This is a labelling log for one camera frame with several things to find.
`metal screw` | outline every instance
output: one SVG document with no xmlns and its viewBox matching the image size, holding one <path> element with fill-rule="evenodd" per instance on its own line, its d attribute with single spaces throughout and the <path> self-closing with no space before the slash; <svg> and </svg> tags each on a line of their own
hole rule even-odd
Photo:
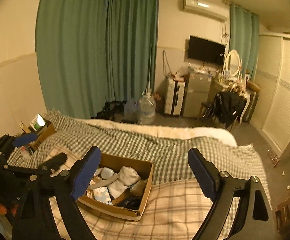
<svg viewBox="0 0 290 240">
<path fill-rule="evenodd" d="M 256 177 L 256 176 L 252 176 L 252 181 L 254 181 L 254 182 L 259 182 L 260 179 L 259 179 L 258 177 Z"/>
<path fill-rule="evenodd" d="M 68 174 L 69 174 L 69 170 L 63 170 L 60 172 L 60 175 L 63 177 L 67 176 Z"/>
<path fill-rule="evenodd" d="M 221 172 L 220 172 L 220 175 L 221 175 L 223 178 L 227 178 L 229 174 L 228 174 L 227 171 L 221 171 Z"/>
<path fill-rule="evenodd" d="M 31 176 L 29 177 L 29 179 L 30 179 L 31 181 L 34 181 L 34 180 L 37 179 L 37 175 L 36 175 L 36 174 L 33 174 L 33 175 L 31 175 Z"/>
</svg>

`green curtain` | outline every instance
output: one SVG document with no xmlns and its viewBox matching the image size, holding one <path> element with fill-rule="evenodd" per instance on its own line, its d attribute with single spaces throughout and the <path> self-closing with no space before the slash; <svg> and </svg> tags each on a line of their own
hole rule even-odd
<svg viewBox="0 0 290 240">
<path fill-rule="evenodd" d="M 257 14 L 241 6 L 230 5 L 229 50 L 237 50 L 242 59 L 242 73 L 248 69 L 254 79 L 259 47 L 259 19 Z"/>
<path fill-rule="evenodd" d="M 40 0 L 35 47 L 48 109 L 90 118 L 103 108 L 106 6 L 106 0 Z"/>
<path fill-rule="evenodd" d="M 106 26 L 110 101 L 140 98 L 154 88 L 158 0 L 109 0 Z"/>
</svg>

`sliding wardrobe door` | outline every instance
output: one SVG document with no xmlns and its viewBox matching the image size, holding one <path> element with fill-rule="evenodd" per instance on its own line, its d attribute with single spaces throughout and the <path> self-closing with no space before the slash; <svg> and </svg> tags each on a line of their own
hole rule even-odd
<svg viewBox="0 0 290 240">
<path fill-rule="evenodd" d="M 254 81 L 261 87 L 252 122 L 261 129 L 270 110 L 281 64 L 281 37 L 260 36 L 258 64 Z"/>
<path fill-rule="evenodd" d="M 263 131 L 283 151 L 290 141 L 290 40 L 283 40 L 282 67 Z"/>
</svg>

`tv screen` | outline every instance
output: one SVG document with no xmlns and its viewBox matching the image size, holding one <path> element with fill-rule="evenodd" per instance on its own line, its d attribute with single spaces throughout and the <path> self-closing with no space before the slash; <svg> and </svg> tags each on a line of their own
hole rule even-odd
<svg viewBox="0 0 290 240">
<path fill-rule="evenodd" d="M 222 65 L 224 53 L 225 45 L 194 36 L 189 37 L 188 58 Z"/>
</svg>

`white wall-mounted air conditioner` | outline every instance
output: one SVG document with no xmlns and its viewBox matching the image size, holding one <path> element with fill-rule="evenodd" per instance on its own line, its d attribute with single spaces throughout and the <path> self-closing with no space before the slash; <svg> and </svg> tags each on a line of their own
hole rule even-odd
<svg viewBox="0 0 290 240">
<path fill-rule="evenodd" d="M 221 22 L 225 22 L 229 16 L 229 9 L 201 0 L 184 0 L 183 9 L 184 11 L 201 14 Z"/>
</svg>

